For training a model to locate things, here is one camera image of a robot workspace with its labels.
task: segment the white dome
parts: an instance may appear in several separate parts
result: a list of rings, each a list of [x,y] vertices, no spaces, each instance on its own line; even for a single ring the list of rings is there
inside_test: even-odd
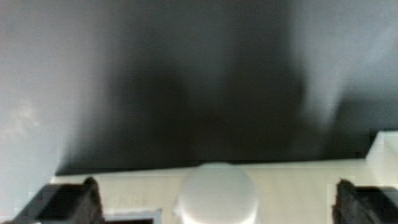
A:
[[[183,224],[254,224],[257,195],[240,168],[202,165],[186,177],[176,212]]]

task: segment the white surface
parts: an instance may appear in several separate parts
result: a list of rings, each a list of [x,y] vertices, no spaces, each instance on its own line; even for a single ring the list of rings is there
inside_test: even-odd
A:
[[[391,159],[396,157],[385,159],[382,153],[391,155],[396,152],[396,137],[394,133],[378,134],[366,159],[240,166],[257,189],[263,223],[332,224],[339,179],[348,179],[355,185],[382,186],[394,183],[385,178],[394,177],[391,167],[398,160]],[[179,223],[174,207],[190,171],[170,169],[92,175],[99,182],[105,213],[161,209],[161,223]],[[51,182],[76,183],[87,176],[55,177]]]
[[[254,224],[257,195],[250,178],[225,163],[204,164],[186,176],[176,214],[185,224]]]
[[[101,52],[114,46],[103,44],[112,2],[0,1],[0,222],[18,214],[71,153],[98,96]]]

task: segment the white oval object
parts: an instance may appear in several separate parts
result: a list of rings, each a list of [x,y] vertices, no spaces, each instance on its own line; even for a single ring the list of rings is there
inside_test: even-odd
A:
[[[186,177],[176,212],[185,224],[254,224],[257,195],[249,176],[225,163],[204,164]]]

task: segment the gray wall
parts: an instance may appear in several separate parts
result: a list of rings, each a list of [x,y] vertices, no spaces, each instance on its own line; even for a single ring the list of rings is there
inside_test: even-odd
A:
[[[50,181],[94,104],[122,1],[0,1],[0,220]]]
[[[0,1],[0,218],[55,171],[355,157],[398,127],[396,18],[394,0]]]

